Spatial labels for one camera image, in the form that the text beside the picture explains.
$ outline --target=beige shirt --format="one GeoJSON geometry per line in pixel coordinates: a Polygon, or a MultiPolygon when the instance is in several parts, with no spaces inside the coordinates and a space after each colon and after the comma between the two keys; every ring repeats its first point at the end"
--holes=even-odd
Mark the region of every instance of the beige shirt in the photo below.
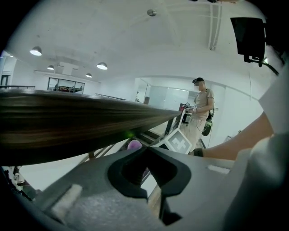
{"type": "MultiPolygon", "coordinates": [[[[202,108],[208,106],[208,98],[214,98],[214,93],[211,89],[207,89],[205,92],[200,92],[195,98],[195,104],[197,108],[202,108]]],[[[192,114],[191,117],[197,120],[207,120],[209,116],[209,111],[192,114]]]]}

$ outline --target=beige pants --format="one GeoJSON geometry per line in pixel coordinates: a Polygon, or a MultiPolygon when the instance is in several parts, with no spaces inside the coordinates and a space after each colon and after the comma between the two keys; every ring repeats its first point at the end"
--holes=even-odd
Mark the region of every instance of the beige pants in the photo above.
{"type": "Polygon", "coordinates": [[[202,137],[202,132],[204,130],[205,124],[206,121],[197,119],[192,119],[189,122],[188,126],[186,124],[181,124],[180,130],[193,145],[190,152],[192,152],[196,148],[198,140],[202,137]]]}

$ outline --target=white ceiling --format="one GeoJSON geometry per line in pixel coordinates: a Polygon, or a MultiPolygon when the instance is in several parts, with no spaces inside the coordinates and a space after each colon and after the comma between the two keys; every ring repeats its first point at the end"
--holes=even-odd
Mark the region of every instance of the white ceiling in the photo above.
{"type": "Polygon", "coordinates": [[[6,50],[37,70],[71,63],[79,66],[73,76],[85,79],[86,73],[92,73],[94,81],[115,77],[122,62],[152,51],[208,50],[215,45],[215,52],[228,55],[229,60],[238,55],[230,17],[225,14],[256,15],[242,4],[248,3],[233,8],[231,3],[207,0],[43,0],[6,50]],[[157,15],[148,16],[148,9],[157,15]],[[29,53],[34,46],[42,48],[42,56],[29,53]],[[108,71],[96,68],[102,61],[108,71]]]}

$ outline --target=cap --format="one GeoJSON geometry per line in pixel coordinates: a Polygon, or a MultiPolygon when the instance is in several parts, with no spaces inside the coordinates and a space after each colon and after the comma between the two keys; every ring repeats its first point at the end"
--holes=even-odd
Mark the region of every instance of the cap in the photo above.
{"type": "Polygon", "coordinates": [[[204,82],[204,79],[203,78],[196,78],[196,79],[193,80],[193,83],[195,83],[197,81],[203,81],[204,82]]]}

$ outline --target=pink object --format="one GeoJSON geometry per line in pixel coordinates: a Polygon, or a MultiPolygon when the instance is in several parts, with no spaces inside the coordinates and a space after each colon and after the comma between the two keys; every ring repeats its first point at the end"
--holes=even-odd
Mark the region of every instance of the pink object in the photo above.
{"type": "Polygon", "coordinates": [[[141,143],[134,139],[134,140],[130,141],[130,143],[128,144],[127,150],[129,150],[129,149],[140,149],[142,147],[143,146],[141,145],[141,143]]]}

